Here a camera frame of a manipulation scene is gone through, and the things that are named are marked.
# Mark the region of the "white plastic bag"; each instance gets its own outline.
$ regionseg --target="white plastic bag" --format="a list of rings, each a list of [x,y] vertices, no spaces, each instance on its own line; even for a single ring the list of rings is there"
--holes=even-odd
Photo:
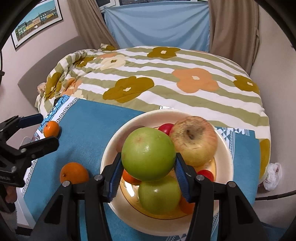
[[[263,181],[263,186],[267,191],[273,191],[282,177],[280,163],[269,163],[267,166],[267,176]]]

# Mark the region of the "silver bolt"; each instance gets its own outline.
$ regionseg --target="silver bolt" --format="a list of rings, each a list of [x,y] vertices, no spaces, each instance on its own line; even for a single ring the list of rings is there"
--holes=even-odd
[[[231,188],[234,188],[236,186],[235,182],[229,182],[228,186],[230,186]]]
[[[16,172],[16,170],[17,170],[17,167],[16,167],[16,166],[13,166],[13,167],[11,168],[11,172],[12,172],[12,173]]]
[[[102,178],[103,178],[103,176],[100,175],[100,174],[94,176],[94,179],[95,179],[96,181],[100,181]]]
[[[67,187],[67,186],[70,185],[70,182],[69,182],[69,181],[64,181],[64,182],[62,183],[62,185],[63,185],[63,187]]]
[[[202,181],[202,180],[205,179],[205,177],[203,175],[197,175],[196,179],[199,180],[199,181]]]

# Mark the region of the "gray headboard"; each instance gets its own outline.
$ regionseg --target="gray headboard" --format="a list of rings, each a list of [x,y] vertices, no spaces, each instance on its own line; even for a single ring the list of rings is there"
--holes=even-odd
[[[48,74],[58,61],[67,54],[81,49],[86,49],[86,44],[81,37],[75,37],[48,53],[23,75],[17,85],[31,105],[35,105],[38,95],[37,86],[46,82]]]

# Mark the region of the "hand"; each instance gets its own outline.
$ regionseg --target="hand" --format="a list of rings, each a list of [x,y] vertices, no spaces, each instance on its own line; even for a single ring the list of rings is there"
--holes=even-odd
[[[15,203],[17,200],[17,190],[16,187],[8,186],[6,187],[7,195],[5,197],[5,201],[7,203]]]

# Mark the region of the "green apple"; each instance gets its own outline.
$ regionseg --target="green apple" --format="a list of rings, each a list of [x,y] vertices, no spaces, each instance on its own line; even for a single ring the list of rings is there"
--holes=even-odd
[[[173,168],[175,159],[176,151],[170,137],[150,127],[130,133],[121,151],[124,169],[141,181],[165,177]]]
[[[152,214],[173,211],[181,198],[177,180],[169,175],[157,181],[142,182],[138,194],[142,207]]]

